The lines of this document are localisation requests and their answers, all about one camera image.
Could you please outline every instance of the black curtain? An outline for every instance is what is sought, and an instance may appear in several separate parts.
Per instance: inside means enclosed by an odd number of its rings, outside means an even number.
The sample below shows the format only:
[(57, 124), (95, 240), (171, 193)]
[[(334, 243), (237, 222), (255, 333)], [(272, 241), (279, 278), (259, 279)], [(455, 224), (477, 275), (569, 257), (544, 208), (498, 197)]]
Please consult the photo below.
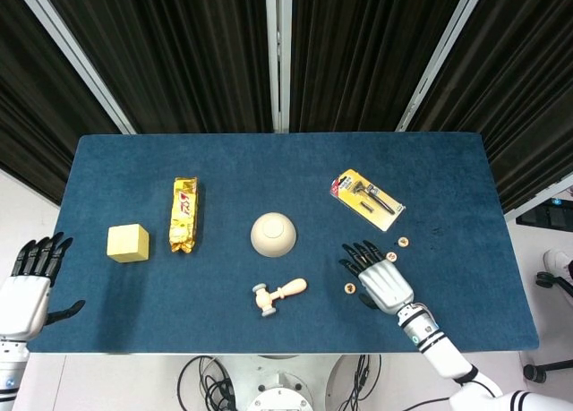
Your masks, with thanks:
[(481, 0), (412, 131), (483, 136), (505, 210), (573, 171), (573, 0)]
[(291, 132), (394, 131), (459, 0), (294, 0)]
[(117, 128), (22, 0), (0, 33), (0, 167), (59, 203), (79, 138)]
[(271, 132), (265, 0), (51, 0), (140, 133)]

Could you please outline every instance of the blue tablecloth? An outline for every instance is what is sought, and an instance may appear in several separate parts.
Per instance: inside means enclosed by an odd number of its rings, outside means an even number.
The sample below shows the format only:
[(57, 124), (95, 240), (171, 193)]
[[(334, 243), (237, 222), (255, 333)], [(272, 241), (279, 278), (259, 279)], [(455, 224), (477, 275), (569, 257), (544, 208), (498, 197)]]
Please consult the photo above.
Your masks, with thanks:
[[(383, 233), (329, 195), (348, 168), (406, 205)], [(175, 176), (201, 181), (199, 239), (171, 253)], [(278, 211), (298, 233), (268, 259), (252, 223)], [(150, 259), (106, 256), (107, 229), (140, 223)], [(310, 133), (88, 136), (81, 139), (56, 230), (73, 236), (50, 300), (87, 301), (30, 343), (41, 352), (375, 353), (415, 351), (395, 317), (347, 295), (362, 286), (337, 260), (367, 239), (396, 262), (463, 351), (538, 345), (479, 135)], [(400, 236), (410, 245), (400, 248)], [(262, 318), (252, 286), (303, 277), (309, 288)]]

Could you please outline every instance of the food package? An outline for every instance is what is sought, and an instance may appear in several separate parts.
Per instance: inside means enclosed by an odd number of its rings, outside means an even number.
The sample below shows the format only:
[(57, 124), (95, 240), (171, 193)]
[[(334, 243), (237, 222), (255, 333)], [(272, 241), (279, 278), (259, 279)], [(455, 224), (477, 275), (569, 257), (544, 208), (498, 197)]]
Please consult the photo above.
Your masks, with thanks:
[(173, 184), (173, 209), (169, 227), (171, 251), (190, 253), (195, 245), (197, 227), (198, 179), (177, 177)]
[(406, 209), (353, 169), (348, 169), (332, 182), (330, 194), (384, 232)]

